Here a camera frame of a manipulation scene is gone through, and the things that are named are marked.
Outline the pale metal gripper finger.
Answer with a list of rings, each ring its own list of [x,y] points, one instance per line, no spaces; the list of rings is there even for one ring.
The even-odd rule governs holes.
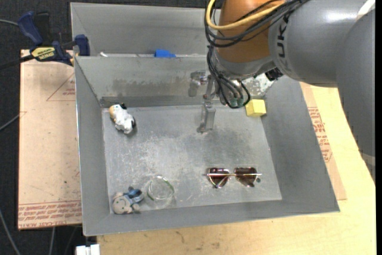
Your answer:
[[[216,109],[211,103],[203,103],[201,112],[201,122],[197,129],[199,133],[206,133],[213,129],[215,112]]]
[[[190,74],[190,84],[188,89],[189,97],[195,97],[198,93],[198,88],[207,83],[205,70],[197,70]]]

